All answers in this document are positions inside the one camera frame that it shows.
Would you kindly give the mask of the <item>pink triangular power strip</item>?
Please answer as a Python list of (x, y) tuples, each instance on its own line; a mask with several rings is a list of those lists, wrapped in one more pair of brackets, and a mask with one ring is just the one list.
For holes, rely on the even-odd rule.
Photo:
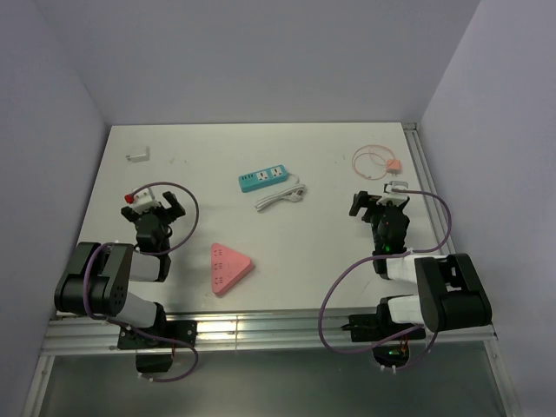
[(255, 266), (249, 256), (219, 243), (212, 244), (210, 255), (211, 286), (218, 297), (224, 296)]

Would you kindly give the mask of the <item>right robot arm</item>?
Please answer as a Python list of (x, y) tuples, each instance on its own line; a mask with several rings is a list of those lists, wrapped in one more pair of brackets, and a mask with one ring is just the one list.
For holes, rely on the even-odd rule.
[(375, 257), (374, 272), (387, 281), (414, 284), (414, 295), (391, 295), (380, 299), (370, 314), (352, 314), (342, 328), (353, 342), (393, 339), (413, 325), (433, 333), (478, 328), (492, 322), (493, 311), (473, 262), (467, 254), (409, 254), (405, 244), (409, 217), (404, 209), (410, 197), (386, 190), (383, 195), (361, 191), (349, 210), (371, 226)]

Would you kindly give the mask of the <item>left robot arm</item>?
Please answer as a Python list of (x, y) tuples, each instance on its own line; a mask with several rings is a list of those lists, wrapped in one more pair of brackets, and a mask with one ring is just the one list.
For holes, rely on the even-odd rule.
[(174, 193), (162, 197), (168, 206), (150, 188), (127, 198), (122, 215), (135, 227), (135, 243), (77, 244), (56, 286), (57, 311), (138, 328), (138, 337), (150, 347), (166, 342), (169, 324), (162, 305), (129, 290), (132, 281), (162, 283), (169, 275), (171, 223), (186, 211)]

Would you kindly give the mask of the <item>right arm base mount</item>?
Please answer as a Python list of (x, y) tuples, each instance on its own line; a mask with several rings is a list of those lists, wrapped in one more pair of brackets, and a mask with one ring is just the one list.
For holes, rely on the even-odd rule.
[[(391, 321), (387, 314), (352, 314), (348, 323), (341, 326), (342, 331), (350, 333), (351, 342), (376, 342), (392, 334), (411, 328), (411, 324), (399, 324)], [(373, 357), (380, 367), (398, 368), (407, 365), (410, 359), (409, 342), (424, 340), (426, 331), (417, 328), (411, 333), (397, 337), (394, 345), (381, 345), (373, 349)]]

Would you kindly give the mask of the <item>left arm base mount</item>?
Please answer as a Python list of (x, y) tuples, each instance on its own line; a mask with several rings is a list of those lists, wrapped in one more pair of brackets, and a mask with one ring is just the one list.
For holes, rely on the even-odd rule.
[[(121, 328), (116, 348), (121, 351), (136, 351), (136, 371), (143, 377), (155, 381), (178, 381), (192, 374), (199, 363), (195, 349), (197, 322), (192, 320), (169, 321), (161, 333), (153, 330), (147, 336), (147, 329)], [(189, 349), (194, 356), (193, 363), (182, 375), (162, 377), (172, 367), (178, 348)]]

